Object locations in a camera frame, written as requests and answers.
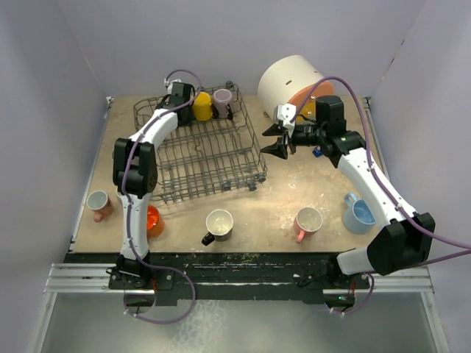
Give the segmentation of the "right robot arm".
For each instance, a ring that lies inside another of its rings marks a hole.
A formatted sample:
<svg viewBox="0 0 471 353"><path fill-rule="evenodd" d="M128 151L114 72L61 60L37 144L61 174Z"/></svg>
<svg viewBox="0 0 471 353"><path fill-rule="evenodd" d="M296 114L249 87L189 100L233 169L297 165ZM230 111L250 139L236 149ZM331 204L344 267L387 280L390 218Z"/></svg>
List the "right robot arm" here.
<svg viewBox="0 0 471 353"><path fill-rule="evenodd" d="M347 129L344 103L338 96L320 96L315 108L315 123L296 125L292 120L296 107L277 105L274 123L264 132L277 141L261 151L287 159L298 146L318 146L372 212L379 233L368 246L339 254L335 265L327 270L328 282L343 288L353 280L353 274L376 272L385 276L425 262L432 243L426 233L435 229L432 216L419 214L392 187L366 150L364 136Z"/></svg>

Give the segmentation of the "yellow mug black handle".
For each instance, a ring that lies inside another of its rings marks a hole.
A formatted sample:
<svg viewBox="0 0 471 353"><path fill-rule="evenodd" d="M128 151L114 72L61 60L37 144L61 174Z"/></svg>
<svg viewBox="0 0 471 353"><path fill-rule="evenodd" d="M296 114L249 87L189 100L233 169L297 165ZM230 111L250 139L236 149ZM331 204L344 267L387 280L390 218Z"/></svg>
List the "yellow mug black handle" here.
<svg viewBox="0 0 471 353"><path fill-rule="evenodd" d="M212 98L206 92L201 92L192 105L194 117L197 121L208 121L213 117Z"/></svg>

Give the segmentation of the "purple mug black handle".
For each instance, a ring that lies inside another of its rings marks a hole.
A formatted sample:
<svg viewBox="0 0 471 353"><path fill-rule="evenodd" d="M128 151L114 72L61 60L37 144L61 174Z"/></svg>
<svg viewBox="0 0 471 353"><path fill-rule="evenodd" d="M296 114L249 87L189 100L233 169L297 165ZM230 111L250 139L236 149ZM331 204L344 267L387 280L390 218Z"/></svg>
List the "purple mug black handle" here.
<svg viewBox="0 0 471 353"><path fill-rule="evenodd" d="M212 95L213 117L233 120L233 94L226 88L216 90Z"/></svg>

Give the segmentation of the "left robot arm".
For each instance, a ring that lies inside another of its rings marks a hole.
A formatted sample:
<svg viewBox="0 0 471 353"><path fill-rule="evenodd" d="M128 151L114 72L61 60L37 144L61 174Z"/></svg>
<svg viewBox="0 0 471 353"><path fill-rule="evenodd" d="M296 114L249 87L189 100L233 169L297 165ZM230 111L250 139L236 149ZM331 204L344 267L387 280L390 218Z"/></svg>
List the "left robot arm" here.
<svg viewBox="0 0 471 353"><path fill-rule="evenodd" d="M156 149L180 123L194 120L190 100L193 85L172 82L151 118L129 138L116 140L113 150L113 184L123 207L123 243L111 279L133 288L146 287L152 278L146 235L150 196L157 185Z"/></svg>

